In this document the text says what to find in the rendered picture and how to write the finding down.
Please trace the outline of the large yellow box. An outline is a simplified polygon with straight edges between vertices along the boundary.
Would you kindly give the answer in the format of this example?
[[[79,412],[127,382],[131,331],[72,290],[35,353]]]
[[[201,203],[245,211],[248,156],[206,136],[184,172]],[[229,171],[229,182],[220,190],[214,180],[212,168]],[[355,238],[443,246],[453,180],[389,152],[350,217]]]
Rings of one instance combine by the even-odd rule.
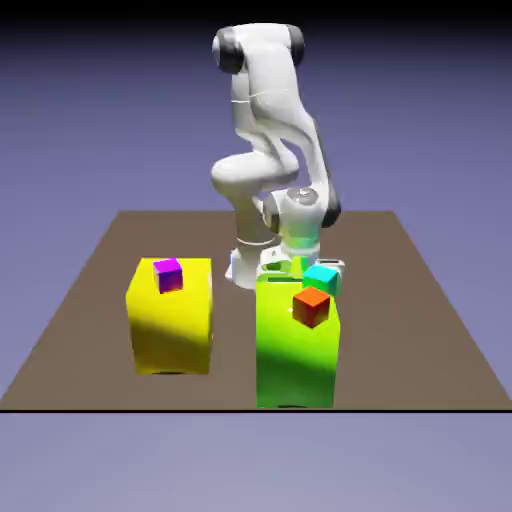
[[[125,294],[135,371],[206,374],[213,342],[212,263],[179,258],[180,289],[162,293],[160,258],[142,258]]]

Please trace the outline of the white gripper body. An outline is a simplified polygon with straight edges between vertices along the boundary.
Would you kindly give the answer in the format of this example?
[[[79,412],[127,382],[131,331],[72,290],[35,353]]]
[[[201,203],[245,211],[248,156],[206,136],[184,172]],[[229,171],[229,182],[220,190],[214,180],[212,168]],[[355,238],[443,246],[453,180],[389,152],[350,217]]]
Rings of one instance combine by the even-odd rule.
[[[322,265],[336,269],[341,277],[342,291],[342,278],[345,270],[345,263],[342,260],[321,258],[317,259],[312,265]],[[302,264],[302,261],[299,261],[297,264],[289,260],[276,261],[262,265],[258,269],[257,277],[259,280],[272,282],[299,282],[302,285],[303,274],[312,265],[306,267]]]

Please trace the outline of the large green box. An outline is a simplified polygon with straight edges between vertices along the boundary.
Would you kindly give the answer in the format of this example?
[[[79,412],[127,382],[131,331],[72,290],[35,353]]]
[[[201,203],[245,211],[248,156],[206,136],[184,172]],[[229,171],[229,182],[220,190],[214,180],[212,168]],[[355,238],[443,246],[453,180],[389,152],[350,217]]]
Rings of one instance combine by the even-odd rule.
[[[328,318],[311,329],[292,316],[299,282],[256,281],[256,406],[331,408],[341,321],[330,295]]]

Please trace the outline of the small purple cube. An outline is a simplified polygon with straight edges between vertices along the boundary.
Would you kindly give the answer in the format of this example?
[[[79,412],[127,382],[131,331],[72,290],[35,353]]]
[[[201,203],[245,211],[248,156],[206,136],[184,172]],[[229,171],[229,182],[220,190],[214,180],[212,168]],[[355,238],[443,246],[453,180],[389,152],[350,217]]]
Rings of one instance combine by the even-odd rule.
[[[183,288],[183,269],[176,258],[154,261],[153,273],[160,294],[178,291]]]

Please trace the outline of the small cyan cube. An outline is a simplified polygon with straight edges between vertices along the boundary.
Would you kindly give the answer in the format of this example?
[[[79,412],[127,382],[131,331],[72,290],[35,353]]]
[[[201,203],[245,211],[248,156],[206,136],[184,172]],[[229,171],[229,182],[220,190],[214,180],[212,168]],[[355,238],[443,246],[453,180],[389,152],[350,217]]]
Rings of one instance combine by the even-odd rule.
[[[304,288],[312,287],[333,297],[341,293],[341,277],[339,272],[330,267],[312,265],[304,272],[302,278]]]

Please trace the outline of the small orange cube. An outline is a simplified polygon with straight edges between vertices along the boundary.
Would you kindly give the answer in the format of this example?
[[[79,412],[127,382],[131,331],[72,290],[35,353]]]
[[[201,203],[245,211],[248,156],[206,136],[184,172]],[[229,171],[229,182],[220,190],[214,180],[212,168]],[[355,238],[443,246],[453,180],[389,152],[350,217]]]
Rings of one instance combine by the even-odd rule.
[[[306,287],[293,296],[292,316],[313,329],[329,315],[330,295],[314,287]]]

